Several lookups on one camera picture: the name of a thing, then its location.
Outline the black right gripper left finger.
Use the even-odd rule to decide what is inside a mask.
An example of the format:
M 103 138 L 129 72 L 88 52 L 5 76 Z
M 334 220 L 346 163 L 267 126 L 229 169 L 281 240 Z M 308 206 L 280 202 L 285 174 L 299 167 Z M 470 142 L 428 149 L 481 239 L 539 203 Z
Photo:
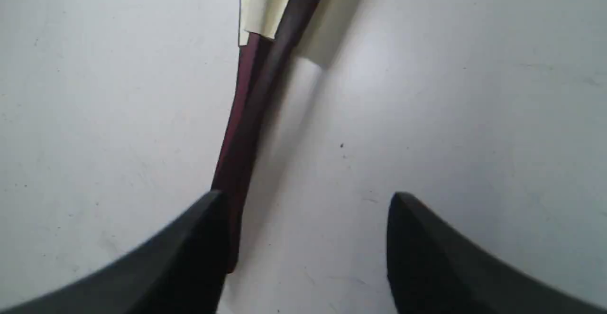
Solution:
M 210 191 L 99 271 L 5 314 L 214 314 L 229 256 L 225 196 Z

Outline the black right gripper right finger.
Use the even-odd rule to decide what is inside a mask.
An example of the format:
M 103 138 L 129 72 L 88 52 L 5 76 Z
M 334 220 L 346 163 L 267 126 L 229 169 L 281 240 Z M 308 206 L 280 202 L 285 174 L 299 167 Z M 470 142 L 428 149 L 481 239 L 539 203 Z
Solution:
M 392 196 L 386 277 L 399 314 L 604 314 L 481 249 L 411 193 Z

